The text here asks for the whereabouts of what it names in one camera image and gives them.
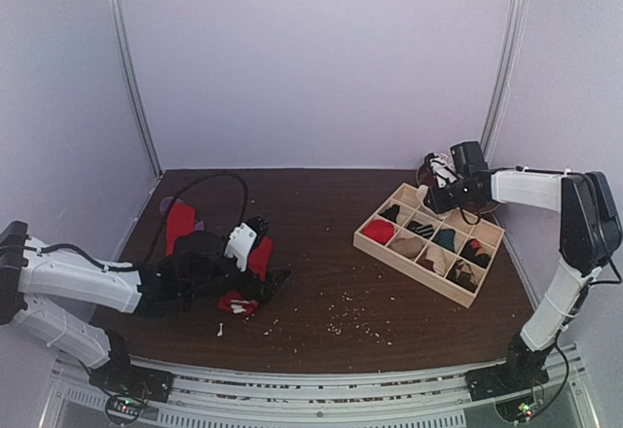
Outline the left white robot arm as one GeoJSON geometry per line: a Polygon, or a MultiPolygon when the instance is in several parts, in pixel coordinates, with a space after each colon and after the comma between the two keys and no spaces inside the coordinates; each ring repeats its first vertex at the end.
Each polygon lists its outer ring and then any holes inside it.
{"type": "Polygon", "coordinates": [[[268,224],[252,218],[228,237],[193,231],[177,237],[156,265],[103,262],[68,243],[47,245],[13,221],[1,233],[1,322],[28,328],[101,374],[120,393],[133,391],[140,373],[124,339],[73,316],[52,297],[94,303],[119,312],[162,318],[189,311],[200,298],[236,293],[266,303],[289,278],[271,269],[268,224]]]}

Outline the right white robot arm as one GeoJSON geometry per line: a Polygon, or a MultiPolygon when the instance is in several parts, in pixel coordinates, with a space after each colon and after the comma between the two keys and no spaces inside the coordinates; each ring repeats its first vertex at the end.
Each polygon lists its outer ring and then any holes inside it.
{"type": "Polygon", "coordinates": [[[619,271],[611,279],[601,277],[604,268],[616,268],[614,256],[622,245],[622,221],[608,178],[599,170],[491,167],[477,141],[458,143],[448,155],[430,153],[424,164],[434,180],[423,192],[423,204],[437,215],[455,210],[479,216],[490,204],[546,215],[538,222],[545,229],[538,237],[555,249],[554,271],[518,333],[516,355],[499,369],[503,387],[519,390],[536,374],[533,358],[554,347],[589,290],[622,282],[619,271]]]}

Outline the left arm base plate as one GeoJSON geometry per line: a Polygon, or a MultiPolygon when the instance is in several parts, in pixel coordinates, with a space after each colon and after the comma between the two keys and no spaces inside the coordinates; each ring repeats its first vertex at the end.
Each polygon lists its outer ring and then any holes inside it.
{"type": "Polygon", "coordinates": [[[89,369],[89,383],[107,395],[130,397],[137,401],[166,403],[174,381],[171,372],[135,365],[126,368],[105,365],[89,369]]]}

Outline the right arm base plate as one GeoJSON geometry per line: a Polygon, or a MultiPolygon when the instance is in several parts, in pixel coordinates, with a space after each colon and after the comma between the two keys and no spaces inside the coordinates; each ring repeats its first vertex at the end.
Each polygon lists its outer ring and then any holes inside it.
{"type": "Polygon", "coordinates": [[[506,363],[468,371],[465,383],[473,402],[506,396],[545,384],[549,374],[542,368],[517,370],[506,363]]]}

